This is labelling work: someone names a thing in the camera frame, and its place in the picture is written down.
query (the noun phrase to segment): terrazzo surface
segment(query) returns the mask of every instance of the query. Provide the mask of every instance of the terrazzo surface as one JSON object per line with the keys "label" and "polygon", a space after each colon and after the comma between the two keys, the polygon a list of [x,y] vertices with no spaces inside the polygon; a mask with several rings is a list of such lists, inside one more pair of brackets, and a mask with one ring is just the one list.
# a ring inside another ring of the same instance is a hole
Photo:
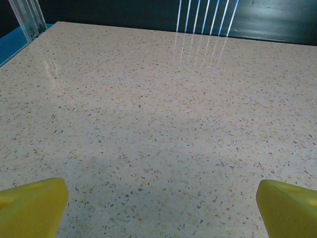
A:
{"label": "terrazzo surface", "polygon": [[317,48],[58,22],[0,68],[0,189],[62,177],[57,238],[266,238],[317,189]]}

